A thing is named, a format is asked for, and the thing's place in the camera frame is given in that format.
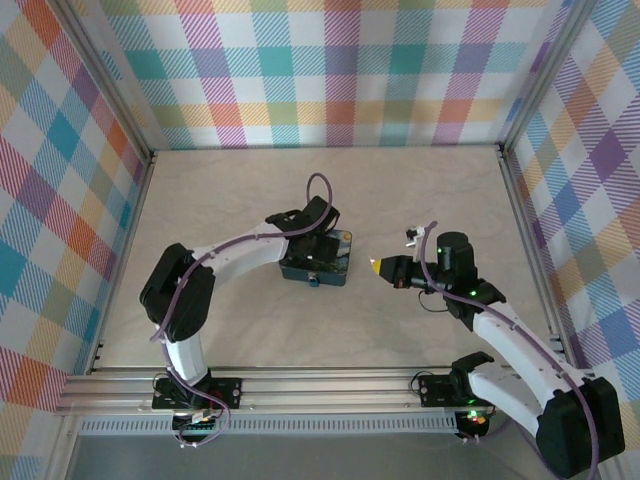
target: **plaid wall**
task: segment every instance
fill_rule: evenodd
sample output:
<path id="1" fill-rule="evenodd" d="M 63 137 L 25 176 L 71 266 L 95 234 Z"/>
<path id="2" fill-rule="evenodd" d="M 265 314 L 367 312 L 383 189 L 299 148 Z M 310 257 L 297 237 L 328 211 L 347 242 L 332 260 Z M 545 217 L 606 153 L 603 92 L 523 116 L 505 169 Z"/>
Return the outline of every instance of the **plaid wall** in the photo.
<path id="1" fill-rule="evenodd" d="M 640 0 L 600 0 L 519 142 L 520 187 L 581 366 L 617 387 L 640 478 Z"/>
<path id="2" fill-rule="evenodd" d="M 150 143 L 190 149 L 494 143 L 572 1 L 74 4 Z"/>
<path id="3" fill-rule="evenodd" d="M 35 476 L 143 163 L 44 0 L 0 2 L 0 479 Z"/>

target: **purple cable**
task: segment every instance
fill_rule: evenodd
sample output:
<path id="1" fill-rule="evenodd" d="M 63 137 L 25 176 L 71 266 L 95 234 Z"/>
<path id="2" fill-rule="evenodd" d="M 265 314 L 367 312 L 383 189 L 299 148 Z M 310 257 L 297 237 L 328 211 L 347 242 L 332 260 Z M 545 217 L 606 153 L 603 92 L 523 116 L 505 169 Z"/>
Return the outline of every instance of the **purple cable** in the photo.
<path id="1" fill-rule="evenodd" d="M 440 288 L 433 281 L 433 278 L 431 278 L 431 275 L 429 274 L 429 270 L 427 269 L 425 252 L 427 249 L 427 239 L 429 238 L 429 234 L 436 227 L 436 225 L 438 225 L 438 222 L 433 221 L 431 222 L 431 224 L 429 224 L 428 227 L 424 229 L 424 237 L 422 238 L 422 243 L 420 245 L 420 266 L 422 267 L 422 272 L 424 273 L 424 277 L 427 280 L 427 283 L 433 290 L 435 290 L 436 292 L 440 293 L 441 295 L 447 298 L 450 298 L 451 300 L 466 303 L 467 305 L 471 305 L 473 307 L 479 308 L 506 322 L 507 325 L 509 325 L 509 328 L 511 328 L 512 330 L 517 330 L 518 333 L 520 333 L 531 344 L 531 346 L 535 348 L 536 351 L 540 353 L 540 355 L 542 355 L 544 359 L 547 360 L 551 364 L 551 366 L 558 371 L 559 374 L 562 375 L 565 381 L 569 384 L 569 387 L 571 387 L 571 390 L 573 390 L 573 392 L 576 394 L 576 397 L 578 398 L 578 401 L 580 402 L 580 405 L 582 406 L 582 409 L 584 411 L 584 415 L 587 419 L 587 426 L 589 427 L 589 435 L 591 436 L 591 465 L 589 466 L 589 474 L 587 475 L 587 480 L 594 480 L 596 474 L 598 473 L 598 463 L 599 463 L 598 457 L 599 457 L 600 447 L 598 445 L 598 432 L 596 430 L 596 422 L 593 418 L 593 413 L 591 412 L 591 409 L 587 404 L 587 400 L 584 398 L 584 395 L 582 394 L 582 392 L 580 391 L 576 383 L 573 381 L 571 376 L 564 371 L 564 369 L 556 361 L 556 359 L 553 358 L 553 356 L 549 355 L 544 348 L 538 345 L 538 342 L 536 342 L 535 339 L 533 339 L 527 331 L 520 328 L 520 326 L 517 323 L 515 323 L 506 315 L 503 315 L 502 313 L 498 312 L 494 308 L 491 308 L 475 300 L 470 300 L 468 298 L 460 297 L 458 295 L 449 293 L 443 288 Z"/>
<path id="2" fill-rule="evenodd" d="M 229 428 L 229 424 L 231 423 L 231 410 L 229 409 L 229 406 L 219 398 L 214 397 L 213 395 L 209 395 L 208 393 L 198 390 L 197 388 L 193 388 L 191 385 L 185 382 L 184 379 L 180 377 L 180 375 L 178 375 L 178 372 L 175 371 L 175 367 L 173 366 L 173 362 L 171 362 L 171 357 L 169 356 L 169 350 L 167 349 L 167 345 L 165 343 L 162 344 L 162 353 L 164 353 L 164 358 L 167 361 L 167 370 L 171 373 L 171 375 L 173 375 L 173 378 L 175 378 L 180 385 L 189 390 L 191 393 L 215 403 L 222 409 L 223 412 L 227 413 L 224 425 L 222 425 L 217 432 L 209 435 L 204 440 L 201 440 L 200 442 L 187 442 L 182 437 L 182 430 L 180 430 L 178 432 L 178 441 L 185 447 L 201 447 L 202 445 L 206 445 L 207 443 L 212 442 L 213 440 L 218 438 L 222 434 L 222 432 Z"/>
<path id="3" fill-rule="evenodd" d="M 261 238 L 289 238 L 289 237 L 295 237 L 295 236 L 298 236 L 298 235 L 304 235 L 306 233 L 311 232 L 312 230 L 317 228 L 319 225 L 321 225 L 322 222 L 324 222 L 324 220 L 327 218 L 327 215 L 329 215 L 329 212 L 331 211 L 331 205 L 333 203 L 333 188 L 331 187 L 331 183 L 329 182 L 329 179 L 325 175 L 323 175 L 322 173 L 319 173 L 319 172 L 316 172 L 316 173 L 312 174 L 309 177 L 309 180 L 307 180 L 307 189 L 306 189 L 307 203 L 309 203 L 309 201 L 310 201 L 311 184 L 312 184 L 313 180 L 316 177 L 320 177 L 320 179 L 322 179 L 322 181 L 324 181 L 325 185 L 327 186 L 327 208 L 325 209 L 325 211 L 322 213 L 322 215 L 320 216 L 320 218 L 318 220 L 313 222 L 308 227 L 304 227 L 304 228 L 301 228 L 301 229 L 298 229 L 298 230 L 294 230 L 292 232 L 260 233 L 258 235 L 243 235 L 241 237 L 232 238 L 231 240 L 228 240 L 227 242 L 215 247 L 212 251 L 207 252 L 204 255 L 202 255 L 200 258 L 198 258 L 194 263 L 192 263 L 189 266 L 187 271 L 184 273 L 184 275 L 180 279 L 180 282 L 178 282 L 178 285 L 176 287 L 176 291 L 173 293 L 173 297 L 171 297 L 171 302 L 169 302 L 169 307 L 167 308 L 167 313 L 165 314 L 164 318 L 162 319 L 162 323 L 160 323 L 160 326 L 158 327 L 158 330 L 151 336 L 150 340 L 152 342 L 156 342 L 156 341 L 160 340 L 163 337 L 165 338 L 165 341 L 167 340 L 165 332 L 166 332 L 167 326 L 169 325 L 169 322 L 171 320 L 171 316 L 173 315 L 173 312 L 174 312 L 174 310 L 176 308 L 176 305 L 178 303 L 178 299 L 180 298 L 180 293 L 182 292 L 182 290 L 184 289 L 185 285 L 187 284 L 187 281 L 189 280 L 189 277 L 191 276 L 193 271 L 196 268 L 198 268 L 200 265 L 202 265 L 203 262 L 205 262 L 205 261 L 209 260 L 210 258 L 212 258 L 213 255 L 217 255 L 220 252 L 226 250 L 227 248 L 232 247 L 233 245 L 237 245 L 239 243 L 246 242 L 246 241 L 249 241 L 249 240 L 259 240 Z M 231 422 L 231 410 L 229 409 L 229 406 L 225 402 L 220 400 L 219 398 L 216 398 L 213 395 L 209 395 L 208 393 L 205 393 L 205 392 L 203 392 L 201 390 L 198 390 L 197 388 L 192 387 L 182 377 L 180 377 L 178 372 L 176 372 L 175 366 L 173 365 L 173 362 L 171 361 L 171 356 L 169 355 L 169 350 L 167 349 L 167 346 L 166 346 L 166 344 L 164 342 L 162 344 L 162 351 L 163 351 L 165 359 L 167 361 L 167 370 L 169 372 L 171 372 L 173 377 L 178 381 L 178 383 L 180 385 L 182 385 L 185 389 L 187 389 L 191 393 L 193 393 L 195 395 L 198 395 L 198 396 L 200 396 L 202 398 L 205 398 L 205 399 L 215 403 L 216 405 L 220 406 L 222 408 L 223 413 L 226 412 L 226 421 L 225 421 L 224 425 L 222 425 L 222 427 L 220 427 L 218 429 L 218 431 L 215 432 L 214 434 L 209 435 L 204 440 L 196 443 L 196 442 L 187 442 L 182 437 L 182 431 L 179 431 L 178 432 L 178 441 L 180 442 L 180 444 L 182 444 L 184 446 L 189 446 L 189 447 L 199 447 L 199 446 L 202 446 L 202 445 L 206 445 L 209 442 L 212 442 L 213 440 L 218 438 L 229 427 L 229 424 Z"/>
<path id="4" fill-rule="evenodd" d="M 169 303 L 169 308 L 167 308 L 167 313 L 162 319 L 162 323 L 160 323 L 160 327 L 158 328 L 158 330 L 151 336 L 151 341 L 157 342 L 160 339 L 160 337 L 162 337 L 164 332 L 167 330 L 167 327 L 169 326 L 169 322 L 171 321 L 171 316 L 173 315 L 173 311 L 175 310 L 176 304 L 178 303 L 178 299 L 180 298 L 180 293 L 182 292 L 185 285 L 187 284 L 187 280 L 189 280 L 189 277 L 191 276 L 191 274 L 196 268 L 198 268 L 203 262 L 205 262 L 206 260 L 209 260 L 212 257 L 212 254 L 217 255 L 229 247 L 232 247 L 234 245 L 237 245 L 238 243 L 246 242 L 249 240 L 259 240 L 261 238 L 282 238 L 282 237 L 288 238 L 288 237 L 296 237 L 298 235 L 304 235 L 306 233 L 311 232 L 312 230 L 317 228 L 320 224 L 322 224 L 322 222 L 324 222 L 325 218 L 327 218 L 327 215 L 329 215 L 329 212 L 331 211 L 331 204 L 333 202 L 333 188 L 331 187 L 331 183 L 329 182 L 329 179 L 325 175 L 319 172 L 314 173 L 309 177 L 309 180 L 307 181 L 307 190 L 306 190 L 307 203 L 310 200 L 309 197 L 310 197 L 310 191 L 311 191 L 311 183 L 316 177 L 320 177 L 324 181 L 325 185 L 327 186 L 327 197 L 328 197 L 327 208 L 325 209 L 325 211 L 322 213 L 322 216 L 318 220 L 313 222 L 308 227 L 304 227 L 299 230 L 294 230 L 293 232 L 260 233 L 258 235 L 243 235 L 241 237 L 232 238 L 231 240 L 228 240 L 222 245 L 215 247 L 211 252 L 207 252 L 204 255 L 202 255 L 193 264 L 191 264 L 191 266 L 187 269 L 185 274 L 180 279 L 180 282 L 176 287 L 176 291 L 173 293 L 173 297 L 171 297 L 171 302 Z"/>

